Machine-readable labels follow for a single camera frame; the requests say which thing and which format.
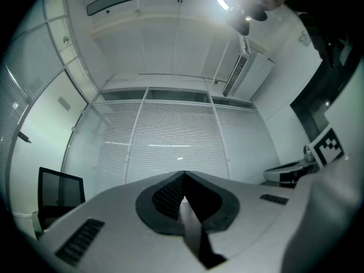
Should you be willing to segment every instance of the white wall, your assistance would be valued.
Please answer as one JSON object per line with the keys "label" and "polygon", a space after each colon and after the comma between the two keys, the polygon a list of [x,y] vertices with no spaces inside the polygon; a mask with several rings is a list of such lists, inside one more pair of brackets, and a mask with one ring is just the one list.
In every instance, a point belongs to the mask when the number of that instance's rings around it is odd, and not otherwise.
{"label": "white wall", "polygon": [[305,30],[298,22],[276,56],[275,68],[252,98],[263,117],[281,164],[303,158],[303,146],[309,143],[290,104],[304,89],[321,63],[311,43],[305,47],[298,38]]}
{"label": "white wall", "polygon": [[364,59],[344,90],[326,111],[344,153],[358,154],[364,145]]}
{"label": "white wall", "polygon": [[105,55],[92,39],[93,23],[87,16],[84,0],[67,0],[69,19],[80,54],[97,87],[104,86],[113,75]]}

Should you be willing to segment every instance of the bright light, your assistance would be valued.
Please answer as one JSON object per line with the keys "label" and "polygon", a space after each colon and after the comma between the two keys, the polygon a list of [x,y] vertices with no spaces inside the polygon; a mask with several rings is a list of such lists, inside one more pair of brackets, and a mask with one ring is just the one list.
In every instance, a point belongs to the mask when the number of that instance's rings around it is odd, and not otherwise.
{"label": "bright light", "polygon": [[189,148],[191,146],[186,144],[149,144],[149,147],[162,147],[162,148]]}
{"label": "bright light", "polygon": [[110,143],[110,144],[121,144],[122,146],[128,146],[128,143],[117,143],[117,142],[105,142],[105,143]]}
{"label": "bright light", "polygon": [[224,0],[217,0],[217,2],[220,4],[220,6],[222,8],[224,8],[224,10],[228,10],[230,7],[225,3]]}

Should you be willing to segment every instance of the black vent slot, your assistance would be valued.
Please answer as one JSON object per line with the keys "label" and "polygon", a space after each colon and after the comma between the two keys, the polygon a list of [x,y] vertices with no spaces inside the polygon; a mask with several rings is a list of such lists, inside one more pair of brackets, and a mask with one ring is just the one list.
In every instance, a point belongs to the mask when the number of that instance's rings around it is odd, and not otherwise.
{"label": "black vent slot", "polygon": [[90,218],[58,250],[56,256],[70,265],[77,265],[104,224]]}
{"label": "black vent slot", "polygon": [[286,205],[286,203],[288,202],[288,198],[274,196],[274,195],[270,195],[270,194],[263,194],[260,197],[260,199],[264,199],[264,200],[274,202],[274,203],[278,203],[278,204],[282,204],[282,205]]}
{"label": "black vent slot", "polygon": [[183,199],[183,179],[184,175],[158,190],[152,198],[154,207],[160,213],[177,221],[180,204]]}
{"label": "black vent slot", "polygon": [[238,77],[240,76],[240,73],[243,71],[243,68],[248,61],[245,57],[240,57],[240,59],[237,62],[237,65],[235,66],[233,72],[230,75],[230,80],[226,83],[225,89],[222,92],[222,94],[226,97],[229,95],[230,91],[232,90],[235,82],[238,80]]}

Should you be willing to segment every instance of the window blinds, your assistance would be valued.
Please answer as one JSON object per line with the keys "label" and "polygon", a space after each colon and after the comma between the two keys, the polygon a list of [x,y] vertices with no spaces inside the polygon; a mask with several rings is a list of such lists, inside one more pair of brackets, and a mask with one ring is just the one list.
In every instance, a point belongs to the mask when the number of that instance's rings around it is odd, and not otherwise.
{"label": "window blinds", "polygon": [[251,184],[264,182],[264,171],[280,164],[260,114],[217,105],[216,112],[229,157],[231,180]]}
{"label": "window blinds", "polygon": [[13,41],[4,55],[4,61],[20,88],[31,98],[62,69],[46,25]]}
{"label": "window blinds", "polygon": [[92,104],[82,116],[64,172],[84,179],[86,200],[124,184],[129,141],[140,103]]}
{"label": "window blinds", "polygon": [[127,182],[176,170],[228,177],[212,106],[145,101],[131,146]]}
{"label": "window blinds", "polygon": [[5,198],[5,174],[14,131],[28,107],[26,94],[11,78],[6,66],[0,65],[0,189]]}

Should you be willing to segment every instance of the black object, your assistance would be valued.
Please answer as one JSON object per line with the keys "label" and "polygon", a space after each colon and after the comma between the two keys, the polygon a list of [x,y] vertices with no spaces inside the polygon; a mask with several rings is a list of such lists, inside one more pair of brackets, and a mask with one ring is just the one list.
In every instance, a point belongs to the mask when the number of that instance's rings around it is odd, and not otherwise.
{"label": "black object", "polygon": [[32,143],[30,140],[29,140],[29,137],[27,137],[26,135],[24,135],[21,131],[18,132],[18,137],[20,139],[22,139],[23,141],[25,141],[26,143]]}
{"label": "black object", "polygon": [[291,108],[302,123],[309,140],[314,141],[328,126],[325,117],[326,102],[334,102],[349,82],[360,56],[352,52],[345,66],[332,68],[322,61],[302,92],[291,103]]}
{"label": "black object", "polygon": [[56,252],[56,256],[70,265],[77,265],[104,224],[102,221],[88,219]]}
{"label": "black object", "polygon": [[38,177],[38,218],[43,230],[85,202],[82,178],[43,167]]}
{"label": "black object", "polygon": [[333,129],[329,129],[329,131],[325,134],[325,136],[313,147],[318,157],[320,158],[322,164],[325,166],[327,165],[327,161],[320,147],[324,149],[329,148],[330,150],[334,150],[335,152],[337,152],[335,160],[344,155],[344,150]]}
{"label": "black object", "polygon": [[245,15],[253,18],[256,21],[265,21],[268,18],[266,12],[258,5],[245,7],[243,11]]}
{"label": "black object", "polygon": [[246,20],[246,17],[246,13],[233,8],[227,12],[226,22],[241,35],[247,36],[249,34],[250,25],[249,21]]}
{"label": "black object", "polygon": [[215,254],[212,250],[209,237],[204,230],[201,232],[200,252],[198,259],[207,268],[211,269],[226,261],[226,258],[220,254]]}
{"label": "black object", "polygon": [[289,163],[289,164],[286,164],[286,165],[283,165],[283,166],[279,166],[280,169],[283,169],[283,168],[289,168],[289,167],[294,167],[296,165],[298,165],[300,162],[293,162],[293,163]]}
{"label": "black object", "polygon": [[362,0],[286,0],[293,11],[303,13],[305,25],[313,46],[330,66],[337,66],[340,52],[346,43],[363,53],[363,24],[359,22]]}
{"label": "black object", "polygon": [[313,173],[314,170],[315,170],[315,164],[312,163],[311,165],[304,166],[298,170],[286,173],[280,173],[279,182],[282,184],[297,183],[301,177]]}
{"label": "black object", "polygon": [[270,195],[270,194],[263,194],[260,197],[260,199],[264,199],[264,200],[274,202],[274,203],[278,203],[278,204],[282,204],[282,205],[286,205],[287,202],[288,202],[288,198],[274,196],[274,195]]}
{"label": "black object", "polygon": [[189,171],[145,189],[136,199],[136,212],[156,233],[184,235],[184,225],[177,222],[184,196],[206,233],[226,230],[239,212],[235,195]]}

